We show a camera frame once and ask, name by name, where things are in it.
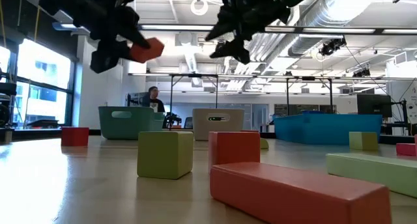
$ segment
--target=yellow-green block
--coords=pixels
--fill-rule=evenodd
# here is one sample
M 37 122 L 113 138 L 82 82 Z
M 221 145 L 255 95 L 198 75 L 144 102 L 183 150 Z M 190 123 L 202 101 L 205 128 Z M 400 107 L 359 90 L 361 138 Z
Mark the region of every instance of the yellow-green block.
M 137 152 L 137 175 L 178 179 L 193 168 L 192 132 L 141 132 Z
M 269 149 L 269 144 L 266 139 L 261 138 L 261 149 Z
M 377 133 L 349 132 L 349 146 L 355 150 L 378 150 Z

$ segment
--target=ceiling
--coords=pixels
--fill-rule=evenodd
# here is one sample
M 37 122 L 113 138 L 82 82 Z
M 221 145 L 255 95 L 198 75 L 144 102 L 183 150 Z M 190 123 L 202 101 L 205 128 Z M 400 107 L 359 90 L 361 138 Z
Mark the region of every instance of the ceiling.
M 33 4 L 37 4 L 38 0 L 28 0 Z M 206 24 L 213 25 L 217 21 L 217 13 L 221 5 L 221 0 L 202 0 L 208 5 L 207 12 L 201 16 L 192 12 L 193 0 L 136 0 L 129 5 L 136 9 L 140 15 L 140 23 L 158 23 L 158 24 Z M 300 4 L 300 17 L 306 12 L 308 7 L 314 0 L 305 0 Z M 414 0 L 402 0 L 393 4 L 389 0 L 378 0 L 370 4 L 359 16 L 347 24 L 354 27 L 416 27 L 417 15 L 412 12 L 417 11 L 417 2 Z M 195 4 L 196 9 L 203 7 L 202 2 Z M 70 20 L 64 14 L 59 13 L 55 18 L 63 23 Z M 184 52 L 175 46 L 175 35 L 178 32 L 149 32 L 143 34 L 146 37 L 157 37 L 165 44 L 163 55 L 153 61 L 149 61 L 147 66 L 152 72 L 187 72 L 186 69 L 179 68 L 180 64 L 186 63 Z M 216 73 L 225 70 L 224 59 L 210 59 L 211 54 L 217 41 L 205 42 L 205 33 L 197 33 L 198 48 L 195 50 L 195 60 L 197 62 L 198 72 Z M 253 43 L 258 42 L 265 45 L 268 41 L 262 40 L 261 35 L 254 36 Z M 310 76 L 310 75 L 327 75 L 342 76 L 351 75 L 346 70 L 357 66 L 358 62 L 369 61 L 372 76 L 385 75 L 385 61 L 392 58 L 392 55 L 400 53 L 403 48 L 417 48 L 417 38 L 411 36 L 346 36 L 348 49 L 344 48 L 335 53 L 331 57 L 326 57 L 322 61 L 317 55 L 317 51 L 313 50 L 307 53 L 294 65 L 288 67 L 288 70 L 294 76 Z M 246 44 L 247 48 L 251 47 L 250 43 Z M 232 60 L 228 72 L 233 72 L 237 67 L 237 62 Z M 256 69 L 251 72 L 259 73 L 265 68 L 265 64 L 259 64 Z M 266 74 L 275 75 L 276 72 L 271 70 Z

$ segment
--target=blue bin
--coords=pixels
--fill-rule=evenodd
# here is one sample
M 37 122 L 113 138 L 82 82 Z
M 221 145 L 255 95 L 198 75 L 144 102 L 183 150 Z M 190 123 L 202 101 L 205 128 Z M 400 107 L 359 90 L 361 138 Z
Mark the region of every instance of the blue bin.
M 381 134 L 382 115 L 305 114 L 274 119 L 277 139 L 310 145 L 349 145 L 349 132 Z

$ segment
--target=foam block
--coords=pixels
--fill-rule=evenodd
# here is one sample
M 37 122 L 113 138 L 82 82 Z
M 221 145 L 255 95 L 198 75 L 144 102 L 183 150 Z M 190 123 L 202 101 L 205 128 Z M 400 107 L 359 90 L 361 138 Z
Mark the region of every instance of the foam block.
M 390 190 L 417 198 L 417 161 L 365 154 L 327 154 L 331 175 L 384 184 Z
M 261 139 L 261 149 L 269 149 L 269 144 L 266 139 Z
M 89 144 L 90 129 L 83 127 L 62 127 L 61 146 L 86 147 Z
M 137 152 L 137 175 L 178 179 L 193 167 L 192 132 L 141 132 Z
M 397 143 L 397 155 L 417 156 L 417 146 L 415 143 Z
M 378 150 L 378 135 L 375 132 L 349 132 L 349 146 L 355 150 Z
M 236 162 L 259 162 L 259 133 L 210 132 L 208 136 L 208 168 Z
M 391 224 L 387 187 L 299 169 L 214 165 L 210 193 L 268 223 Z

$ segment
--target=pink block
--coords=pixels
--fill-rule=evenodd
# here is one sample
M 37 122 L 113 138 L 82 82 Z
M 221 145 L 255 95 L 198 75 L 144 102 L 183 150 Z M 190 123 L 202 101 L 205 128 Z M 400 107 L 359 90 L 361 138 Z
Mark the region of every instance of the pink block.
M 397 155 L 417 156 L 417 146 L 415 143 L 397 143 Z

